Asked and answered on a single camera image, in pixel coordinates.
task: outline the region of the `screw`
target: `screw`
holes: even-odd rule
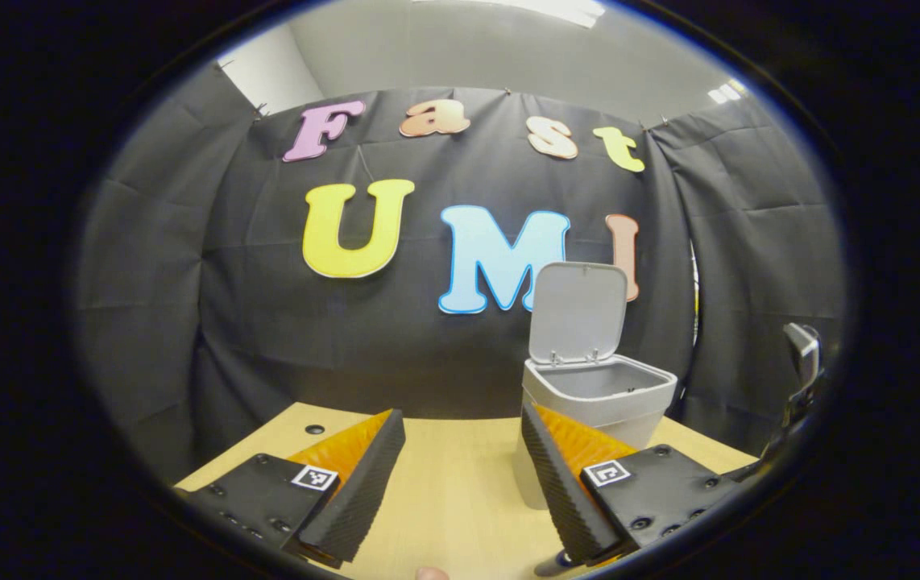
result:
[[[280,520],[280,519],[272,519],[272,520],[270,520],[270,525],[272,525],[273,528],[276,529],[277,532],[290,533],[290,532],[292,531],[291,526],[285,524],[285,523],[284,523],[282,520]]]

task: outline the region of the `wooden table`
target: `wooden table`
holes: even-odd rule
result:
[[[177,487],[195,491],[256,453],[286,458],[365,418],[292,404]],[[306,425],[323,425],[325,432],[306,433]],[[437,566],[450,580],[536,578],[534,566],[562,546],[549,512],[526,507],[516,487],[511,461],[520,418],[404,419],[404,425],[406,444],[371,532],[338,572],[361,580],[411,580],[419,566]],[[756,460],[669,418],[650,440],[661,443],[717,473]],[[579,566],[557,578],[585,570]]]

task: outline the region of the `open lid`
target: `open lid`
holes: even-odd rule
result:
[[[528,354],[535,363],[584,363],[614,354],[625,324],[621,268],[553,262],[535,276]]]

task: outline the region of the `letter u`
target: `letter u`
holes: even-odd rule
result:
[[[302,232],[302,259],[317,274],[328,278],[363,278],[385,267],[399,243],[402,199],[413,191],[410,180],[380,180],[367,188],[375,200],[375,223],[371,240],[359,250],[338,245],[342,210],[356,188],[350,184],[328,184],[306,194],[309,215]]]

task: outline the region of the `letter m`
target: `letter m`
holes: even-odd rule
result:
[[[549,262],[564,261],[564,234],[571,225],[563,214],[532,212],[511,246],[488,209],[453,205],[442,210],[441,219],[453,228],[450,290],[438,298],[438,308],[445,313],[479,313],[486,308],[489,300],[478,291],[479,269],[504,311],[514,305],[521,283],[531,272],[522,300],[531,311],[535,276]]]

